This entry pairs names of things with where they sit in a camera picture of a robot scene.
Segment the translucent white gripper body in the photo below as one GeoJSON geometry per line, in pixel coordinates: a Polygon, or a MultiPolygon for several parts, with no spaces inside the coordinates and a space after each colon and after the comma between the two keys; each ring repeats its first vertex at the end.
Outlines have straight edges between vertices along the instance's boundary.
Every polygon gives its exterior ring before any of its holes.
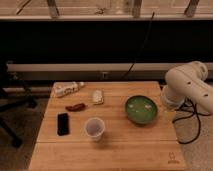
{"type": "Polygon", "coordinates": [[[160,99],[162,104],[169,111],[176,110],[182,105],[182,96],[168,85],[162,88],[160,99]]]}

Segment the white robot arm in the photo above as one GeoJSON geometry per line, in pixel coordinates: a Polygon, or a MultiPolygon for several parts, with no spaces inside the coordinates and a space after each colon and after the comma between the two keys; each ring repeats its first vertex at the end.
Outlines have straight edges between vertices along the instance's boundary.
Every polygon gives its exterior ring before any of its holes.
{"type": "Polygon", "coordinates": [[[200,61],[171,68],[165,74],[162,104],[169,110],[178,109],[188,98],[213,114],[213,87],[205,83],[207,77],[208,68],[200,61]]]}

